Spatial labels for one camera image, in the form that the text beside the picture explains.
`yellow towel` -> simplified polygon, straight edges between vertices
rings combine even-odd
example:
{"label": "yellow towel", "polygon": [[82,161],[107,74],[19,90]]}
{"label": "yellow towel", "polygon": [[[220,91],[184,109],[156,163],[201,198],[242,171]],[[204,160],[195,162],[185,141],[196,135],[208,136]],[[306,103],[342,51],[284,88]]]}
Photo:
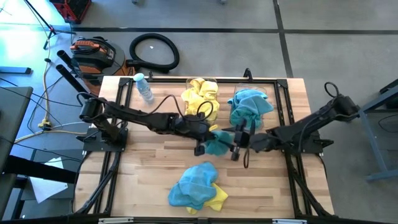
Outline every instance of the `yellow towel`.
{"label": "yellow towel", "polygon": [[[210,206],[214,211],[219,212],[223,207],[224,201],[228,198],[228,194],[215,183],[212,183],[211,186],[216,188],[216,196],[205,202],[204,207]],[[187,211],[189,214],[194,215],[198,210],[187,207]]]}
{"label": "yellow towel", "polygon": [[[204,101],[210,101],[213,103],[213,112],[208,117],[208,121],[214,121],[217,118],[217,112],[220,108],[220,104],[216,101],[218,85],[215,82],[205,81],[202,78],[196,78],[191,80],[190,84],[193,86],[190,89],[185,90],[181,94],[181,98],[188,104],[185,114],[196,114],[198,107]],[[204,112],[205,116],[208,116],[211,111],[211,105],[205,103],[200,107],[200,112]]]}

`white paper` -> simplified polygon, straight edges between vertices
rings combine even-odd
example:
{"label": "white paper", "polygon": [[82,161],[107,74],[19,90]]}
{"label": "white paper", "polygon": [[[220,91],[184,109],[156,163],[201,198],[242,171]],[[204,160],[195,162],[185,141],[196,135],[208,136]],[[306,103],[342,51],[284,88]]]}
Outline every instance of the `white paper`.
{"label": "white paper", "polygon": [[[54,158],[45,165],[54,166],[63,169],[61,157]],[[68,188],[68,184],[53,180],[45,180],[42,178],[29,177],[32,182],[33,191],[36,196],[37,203],[44,201],[45,199],[59,193]]]}

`bottle cap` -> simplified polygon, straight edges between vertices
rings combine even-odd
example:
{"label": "bottle cap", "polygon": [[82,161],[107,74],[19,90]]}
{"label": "bottle cap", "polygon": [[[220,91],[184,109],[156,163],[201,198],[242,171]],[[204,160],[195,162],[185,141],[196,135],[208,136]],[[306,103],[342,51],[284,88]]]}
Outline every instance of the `bottle cap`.
{"label": "bottle cap", "polygon": [[135,75],[132,77],[132,79],[133,79],[134,81],[136,81],[136,82],[141,81],[141,80],[144,79],[144,74],[142,74],[142,73],[137,73],[137,74],[135,74]]}

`gray floor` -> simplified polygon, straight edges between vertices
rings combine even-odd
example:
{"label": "gray floor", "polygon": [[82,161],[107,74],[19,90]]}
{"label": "gray floor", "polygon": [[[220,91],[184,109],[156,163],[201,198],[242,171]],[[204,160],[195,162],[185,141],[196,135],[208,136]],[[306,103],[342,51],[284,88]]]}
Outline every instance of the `gray floor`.
{"label": "gray floor", "polygon": [[[32,3],[39,9],[38,1]],[[393,0],[280,0],[282,20],[286,29],[398,29]],[[8,1],[13,16],[0,13],[0,22],[36,24],[34,17],[13,19],[26,8]],[[40,12],[54,25],[65,25],[51,6],[45,4]],[[128,0],[94,1],[81,27],[183,27],[183,28],[256,28],[275,29],[276,21],[271,0],[228,0],[221,6],[216,0],[161,1],[145,0],[134,6]],[[43,58],[42,32],[28,31],[21,26],[17,30],[1,31],[0,61],[9,66],[32,67],[32,75],[1,75],[18,85],[34,87],[41,94]],[[79,32],[77,36],[101,35],[119,44],[128,55],[130,41],[137,32]],[[170,75],[241,76],[249,67],[256,77],[286,77],[277,34],[222,34],[222,33],[164,33],[180,51],[180,65]],[[319,109],[330,97],[324,92],[326,81],[335,82],[340,92],[349,95],[361,105],[377,96],[378,90],[397,78],[397,35],[286,35],[287,47],[294,77],[304,78],[312,111]],[[52,40],[51,59],[61,63],[55,53],[68,49],[69,35],[58,35]],[[167,62],[170,50],[156,41],[138,46],[142,58],[154,62]],[[48,84],[59,77],[52,67],[47,75]],[[0,81],[1,86],[7,83]],[[50,92],[53,100],[76,104],[75,91],[65,80]],[[30,114],[33,103],[29,106]],[[50,104],[51,113],[61,122],[78,121],[78,108]],[[35,124],[42,119],[38,110]],[[29,134],[27,118],[19,136]],[[67,130],[84,131],[85,125],[64,127]],[[351,124],[332,123],[321,130],[323,138],[335,140],[326,148],[325,163],[335,213],[345,218],[398,222],[398,179],[367,183],[365,177],[377,172],[377,165],[369,142],[359,120]],[[81,144],[69,134],[46,134],[23,142],[35,147],[51,149],[79,148]],[[29,156],[29,151],[15,147],[13,154]]]}

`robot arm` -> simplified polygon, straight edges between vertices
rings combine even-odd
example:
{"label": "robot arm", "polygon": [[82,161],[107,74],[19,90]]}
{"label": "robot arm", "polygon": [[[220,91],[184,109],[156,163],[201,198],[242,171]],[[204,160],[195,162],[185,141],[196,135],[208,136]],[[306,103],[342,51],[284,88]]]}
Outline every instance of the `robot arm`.
{"label": "robot arm", "polygon": [[325,106],[317,112],[297,121],[290,126],[268,129],[266,133],[255,134],[250,138],[250,146],[256,152],[273,149],[287,150],[292,154],[302,151],[302,142],[308,140],[311,134],[332,121],[350,122],[358,117],[359,106],[350,97],[338,92]]}
{"label": "robot arm", "polygon": [[210,125],[205,121],[205,114],[180,116],[178,113],[145,113],[118,105],[104,98],[89,97],[81,110],[80,119],[93,123],[102,133],[105,142],[118,142],[122,137],[120,128],[109,123],[108,118],[121,119],[148,127],[157,134],[173,134],[197,140],[195,155],[205,153],[201,144],[215,136],[209,131]]}

